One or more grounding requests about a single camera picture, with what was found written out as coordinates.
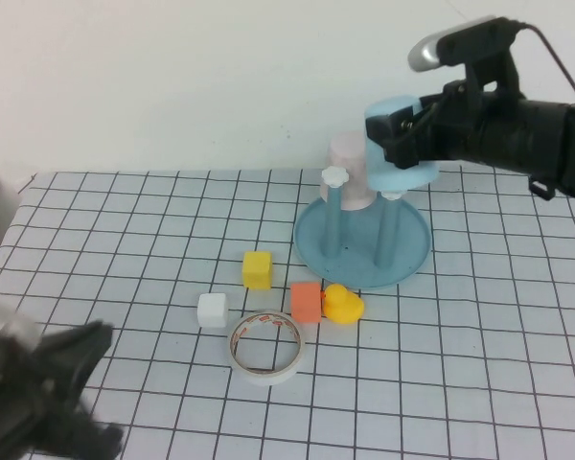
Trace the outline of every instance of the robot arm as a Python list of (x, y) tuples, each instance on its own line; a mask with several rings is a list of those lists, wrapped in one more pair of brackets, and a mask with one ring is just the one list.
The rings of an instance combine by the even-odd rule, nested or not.
[(96, 425), (80, 404), (111, 336), (96, 322), (41, 337), (34, 322), (0, 306), (0, 460), (28, 449), (81, 460), (120, 453), (122, 430)]
[[(504, 17), (486, 17), (418, 43), (408, 57), (412, 69), (463, 64), (466, 79), (421, 98), (417, 114), (408, 107), (367, 119), (367, 136), (383, 147), (385, 160), (400, 169), (420, 161), (481, 163), (528, 174), (530, 191), (544, 199), (556, 190), (575, 196), (575, 104), (530, 101), (521, 94), (509, 48), (524, 29), (549, 45), (538, 29)], [(491, 82), (496, 90), (485, 91)]]

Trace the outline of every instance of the orange cube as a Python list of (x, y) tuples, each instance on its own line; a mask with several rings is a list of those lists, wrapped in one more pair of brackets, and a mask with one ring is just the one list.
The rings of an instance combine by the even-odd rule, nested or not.
[(291, 317), (299, 323), (322, 320), (322, 287), (319, 283), (291, 285)]

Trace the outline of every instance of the yellow cube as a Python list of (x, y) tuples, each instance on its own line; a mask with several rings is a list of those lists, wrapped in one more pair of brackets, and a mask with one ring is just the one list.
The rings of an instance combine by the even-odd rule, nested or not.
[(270, 289), (272, 255), (269, 252), (245, 252), (242, 260), (242, 284), (250, 289)]

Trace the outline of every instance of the white wall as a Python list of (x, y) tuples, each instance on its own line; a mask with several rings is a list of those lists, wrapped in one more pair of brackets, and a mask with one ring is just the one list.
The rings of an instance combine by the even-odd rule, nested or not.
[[(367, 104), (461, 77), (406, 54), (487, 13), (575, 76), (575, 0), (0, 0), (0, 173), (320, 164)], [(574, 101), (522, 35), (527, 96)]]

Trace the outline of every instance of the pink cup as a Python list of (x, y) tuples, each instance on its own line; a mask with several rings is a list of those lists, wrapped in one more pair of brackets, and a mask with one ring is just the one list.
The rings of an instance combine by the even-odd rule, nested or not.
[[(362, 131), (341, 132), (330, 142), (328, 165), (345, 168), (349, 180), (343, 185), (341, 209), (355, 211), (371, 205), (377, 193), (368, 188), (366, 179), (366, 153)], [(328, 199), (328, 186), (322, 181), (320, 194)]]

